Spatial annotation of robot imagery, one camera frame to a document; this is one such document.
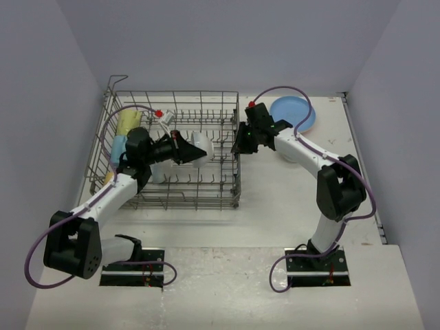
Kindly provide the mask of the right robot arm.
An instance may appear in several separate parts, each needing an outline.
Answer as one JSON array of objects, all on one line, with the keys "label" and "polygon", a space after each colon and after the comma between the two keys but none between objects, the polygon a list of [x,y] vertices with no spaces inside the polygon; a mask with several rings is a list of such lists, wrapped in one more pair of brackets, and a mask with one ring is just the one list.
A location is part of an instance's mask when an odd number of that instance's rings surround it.
[{"label": "right robot arm", "polygon": [[357,159],[352,155],[339,157],[310,142],[295,132],[285,120],[274,121],[263,103],[251,102],[245,109],[247,120],[240,122],[232,152],[257,153],[259,146],[292,159],[316,179],[316,204],[320,219],[304,254],[314,270],[322,270],[331,262],[351,215],[366,199]]}]

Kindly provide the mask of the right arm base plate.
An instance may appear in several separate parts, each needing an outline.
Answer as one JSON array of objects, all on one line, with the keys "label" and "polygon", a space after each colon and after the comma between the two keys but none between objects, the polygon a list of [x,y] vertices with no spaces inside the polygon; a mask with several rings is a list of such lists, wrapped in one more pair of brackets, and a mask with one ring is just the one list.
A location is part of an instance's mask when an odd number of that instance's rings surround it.
[{"label": "right arm base plate", "polygon": [[290,287],[348,287],[351,285],[343,249],[325,258],[287,257],[287,283]]}]

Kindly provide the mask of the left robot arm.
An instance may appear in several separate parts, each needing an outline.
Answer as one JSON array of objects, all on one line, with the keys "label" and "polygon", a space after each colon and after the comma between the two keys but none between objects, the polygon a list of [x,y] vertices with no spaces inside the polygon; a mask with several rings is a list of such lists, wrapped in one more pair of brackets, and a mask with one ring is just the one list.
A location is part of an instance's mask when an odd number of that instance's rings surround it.
[{"label": "left robot arm", "polygon": [[120,264],[136,270],[144,264],[141,241],[123,234],[102,239],[105,221],[144,189],[152,175],[151,165],[171,160],[200,167],[213,153],[212,142],[200,132],[192,133],[186,141],[177,130],[158,140],[144,127],[130,130],[113,179],[83,205],[69,212],[58,211],[50,219],[44,265],[83,279],[91,278],[103,265]]}]

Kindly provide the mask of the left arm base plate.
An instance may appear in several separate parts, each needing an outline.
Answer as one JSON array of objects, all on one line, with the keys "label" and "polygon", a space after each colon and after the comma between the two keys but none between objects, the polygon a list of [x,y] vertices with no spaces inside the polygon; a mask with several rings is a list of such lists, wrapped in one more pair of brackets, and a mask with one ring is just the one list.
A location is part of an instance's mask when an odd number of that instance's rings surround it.
[{"label": "left arm base plate", "polygon": [[164,286],[163,265],[103,266],[100,273],[101,287],[159,287]]}]

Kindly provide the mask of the blue plate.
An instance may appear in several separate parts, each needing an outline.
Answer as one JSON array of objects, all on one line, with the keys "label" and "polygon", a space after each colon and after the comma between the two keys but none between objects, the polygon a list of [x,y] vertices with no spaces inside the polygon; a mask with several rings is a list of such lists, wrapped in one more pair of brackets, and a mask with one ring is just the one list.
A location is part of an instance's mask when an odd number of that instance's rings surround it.
[{"label": "blue plate", "polygon": [[272,103],[269,113],[275,122],[285,120],[296,127],[309,113],[309,104],[303,98],[284,96]]}]

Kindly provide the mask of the white bowl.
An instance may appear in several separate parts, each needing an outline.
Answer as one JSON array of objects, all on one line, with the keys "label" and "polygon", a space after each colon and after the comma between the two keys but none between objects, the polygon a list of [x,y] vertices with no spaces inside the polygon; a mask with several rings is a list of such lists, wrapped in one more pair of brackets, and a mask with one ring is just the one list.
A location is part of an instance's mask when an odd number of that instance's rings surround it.
[{"label": "white bowl", "polygon": [[193,131],[190,143],[206,152],[205,156],[192,161],[192,167],[201,168],[205,166],[214,156],[213,142],[204,133]]},{"label": "white bowl", "polygon": [[151,179],[154,184],[161,184],[167,181],[171,173],[172,165],[170,161],[154,163],[150,165]]},{"label": "white bowl", "polygon": [[289,162],[289,163],[292,163],[292,164],[295,164],[295,163],[297,162],[297,160],[296,160],[295,157],[291,157],[291,156],[288,156],[288,155],[286,155],[286,154],[282,154],[282,153],[280,153],[279,156],[280,156],[283,160],[285,160],[286,162]]}]

